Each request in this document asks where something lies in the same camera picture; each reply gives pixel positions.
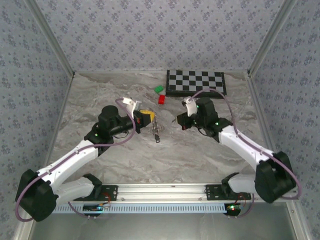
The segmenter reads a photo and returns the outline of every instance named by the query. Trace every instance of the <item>checkerboard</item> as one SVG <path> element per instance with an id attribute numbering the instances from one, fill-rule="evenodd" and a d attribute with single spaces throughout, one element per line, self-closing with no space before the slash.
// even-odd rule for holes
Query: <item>checkerboard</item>
<path id="1" fill-rule="evenodd" d="M 213 88 L 227 94 L 225 74 L 216 71 L 168 70 L 166 72 L 165 95 L 168 97 L 188 97 L 196 92 Z M 202 92 L 199 97 L 221 98 L 216 92 Z"/>

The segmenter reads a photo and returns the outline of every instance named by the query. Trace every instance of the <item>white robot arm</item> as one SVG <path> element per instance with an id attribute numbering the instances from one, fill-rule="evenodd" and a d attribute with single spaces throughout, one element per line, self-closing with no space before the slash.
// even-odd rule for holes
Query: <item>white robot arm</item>
<path id="1" fill-rule="evenodd" d="M 273 156 L 292 172 L 288 156 L 260 146 L 235 129 L 230 121 L 219 118 L 211 99 L 200 98 L 195 101 L 192 97 L 187 97 L 182 105 L 187 108 L 187 112 L 177 116 L 182 130 L 191 127 L 203 129 L 208 137 L 235 151 L 255 170 L 255 174 L 233 173 L 223 179 L 226 195 L 258 194 L 267 203 L 272 203 L 296 186 L 289 173 L 268 157 Z"/>
<path id="2" fill-rule="evenodd" d="M 130 116 L 119 116 L 115 106 L 104 107 L 98 116 L 98 122 L 73 150 L 37 172 L 29 169 L 22 174 L 15 200 L 34 220 L 42 221 L 48 217 L 56 205 L 100 193 L 102 182 L 91 174 L 72 182 L 63 182 L 83 165 L 103 154 L 110 146 L 118 145 L 119 143 L 114 143 L 114 135 L 130 129 L 140 133 L 140 129 L 153 120 L 152 112 L 139 111 L 140 101 L 124 97 L 122 103 L 126 104 L 126 111 Z M 42 177 L 30 186 L 21 198 L 21 193 L 29 183 L 39 176 Z"/>

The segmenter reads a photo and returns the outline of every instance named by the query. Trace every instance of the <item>wall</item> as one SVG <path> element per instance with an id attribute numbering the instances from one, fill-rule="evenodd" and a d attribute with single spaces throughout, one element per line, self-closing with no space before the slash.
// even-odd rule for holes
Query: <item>wall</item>
<path id="1" fill-rule="evenodd" d="M 0 240 L 9 240 L 21 174 L 44 164 L 69 80 L 24 2 L 0 9 Z"/>
<path id="2" fill-rule="evenodd" d="M 301 203 L 320 239 L 320 3 L 299 0 L 254 77 L 278 150 L 303 186 Z"/>
<path id="3" fill-rule="evenodd" d="M 248 69 L 283 0 L 37 0 L 73 70 Z"/>

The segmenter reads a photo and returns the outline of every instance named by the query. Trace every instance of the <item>marble surface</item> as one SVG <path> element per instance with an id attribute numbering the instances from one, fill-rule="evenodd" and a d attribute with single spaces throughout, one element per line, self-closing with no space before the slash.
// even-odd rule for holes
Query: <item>marble surface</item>
<path id="1" fill-rule="evenodd" d="M 165 104 L 158 105 L 153 89 L 165 86 L 165 82 L 165 71 L 76 74 L 50 162 L 83 139 L 104 106 L 116 105 L 114 100 L 119 97 L 131 97 L 142 101 L 141 109 L 156 112 L 161 143 L 155 143 L 150 124 L 129 142 L 111 147 L 84 165 L 69 181 L 91 173 L 104 183 L 214 183 L 234 172 L 252 173 L 247 162 L 231 149 L 201 135 L 197 129 L 181 130 L 176 116 L 186 111 L 182 98 L 166 97 Z M 225 82 L 237 127 L 264 145 L 245 75 L 226 73 Z M 213 101 L 219 116 L 230 119 L 224 100 Z"/>

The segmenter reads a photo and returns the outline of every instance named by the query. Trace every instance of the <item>purple cable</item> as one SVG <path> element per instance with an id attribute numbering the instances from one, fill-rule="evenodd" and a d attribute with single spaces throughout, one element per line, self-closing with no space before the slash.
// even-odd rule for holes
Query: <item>purple cable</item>
<path id="1" fill-rule="evenodd" d="M 268 158 L 272 159 L 275 163 L 277 163 L 278 165 L 280 165 L 284 170 L 286 170 L 288 172 L 288 174 L 293 178 L 293 180 L 296 182 L 296 185 L 298 187 L 298 192 L 296 194 L 296 196 L 292 196 L 292 197 L 287 197 L 287 196 L 282 196 L 283 199 L 287 199 L 287 200 L 296 200 L 298 199 L 298 197 L 301 196 L 302 194 L 302 186 L 301 186 L 301 183 L 299 182 L 298 178 L 295 176 L 295 174 L 286 166 L 284 165 L 281 161 L 279 161 L 278 159 L 276 159 L 274 156 L 268 154 L 267 152 L 265 151 L 261 151 L 261 149 L 259 149 L 258 147 L 256 147 L 255 145 L 253 145 L 251 142 L 248 142 L 246 139 L 244 139 L 238 132 L 238 129 L 236 127 L 236 119 L 235 119 L 235 116 L 234 116 L 234 113 L 232 111 L 232 108 L 230 106 L 230 103 L 229 101 L 227 100 L 227 98 L 225 97 L 225 95 L 223 95 L 220 91 L 214 89 L 214 88 L 206 88 L 206 89 L 203 89 L 201 91 L 198 91 L 195 95 L 193 95 L 191 97 L 191 99 L 194 99 L 196 96 L 198 96 L 200 93 L 202 92 L 205 92 L 205 91 L 211 91 L 211 92 L 215 92 L 215 93 L 218 93 L 220 94 L 223 99 L 225 100 L 228 108 L 229 108 L 229 111 L 230 111 L 230 114 L 231 114 L 231 121 L 232 121 L 232 124 L 233 124 L 233 128 L 234 128 L 234 132 L 235 134 L 237 135 L 237 137 L 239 137 L 245 144 L 247 144 L 249 147 L 253 148 L 254 150 L 260 152 L 261 155 L 265 155 L 267 156 Z"/>
<path id="2" fill-rule="evenodd" d="M 86 218 L 86 219 L 90 218 L 90 216 L 86 216 L 86 215 L 84 215 L 83 213 L 78 212 L 78 211 L 74 208 L 74 206 L 72 206 L 71 202 L 69 202 L 69 201 L 68 201 L 68 205 L 70 206 L 70 208 L 72 209 L 72 211 L 74 211 L 78 216 L 80 216 L 80 217 L 82 217 L 82 218 Z"/>
<path id="3" fill-rule="evenodd" d="M 88 149 L 88 148 L 93 148 L 93 147 L 112 147 L 112 146 L 118 146 L 118 145 L 121 145 L 121 144 L 124 144 L 126 142 L 128 142 L 135 134 L 136 132 L 136 123 L 135 123 L 135 120 L 133 119 L 133 117 L 131 116 L 131 113 L 126 109 L 126 107 L 122 106 L 120 104 L 120 101 L 122 101 L 123 98 L 118 98 L 115 100 L 115 103 L 119 105 L 119 107 L 121 109 L 123 109 L 126 114 L 129 116 L 129 118 L 131 119 L 132 123 L 133 123 L 133 129 L 132 129 L 132 133 L 129 135 L 128 138 L 126 138 L 125 140 L 121 141 L 121 142 L 116 142 L 116 143 L 112 143 L 112 144 L 92 144 L 92 145 L 88 145 L 88 146 L 84 146 L 82 148 L 80 148 L 78 150 L 78 153 L 85 150 L 85 149 Z M 64 164 L 66 161 L 68 161 L 70 158 L 72 158 L 74 155 L 76 155 L 77 153 L 76 152 L 73 152 L 71 153 L 69 156 L 67 156 L 64 160 L 62 160 L 61 162 L 59 162 L 57 165 L 55 165 L 54 167 L 52 167 L 49 172 L 51 173 L 52 171 L 56 170 L 58 167 L 60 167 L 62 164 Z M 33 185 L 35 184 L 35 182 L 37 182 L 38 180 L 40 180 L 41 178 L 43 178 L 44 176 L 48 175 L 47 172 L 41 174 L 40 176 L 37 176 L 34 180 L 32 180 L 24 189 L 23 191 L 21 192 L 20 196 L 18 197 L 17 201 L 16 201 L 16 204 L 15 204 L 15 216 L 16 218 L 21 221 L 21 222 L 30 222 L 33 220 L 33 218 L 28 218 L 28 219 L 23 219 L 20 214 L 19 214 L 19 205 L 20 205 L 20 202 L 22 200 L 22 198 L 24 197 L 24 195 L 26 194 L 26 192 L 28 191 L 28 189 Z M 71 207 L 71 209 L 73 211 L 75 211 L 77 214 L 82 214 L 80 212 L 78 212 L 75 208 Z"/>

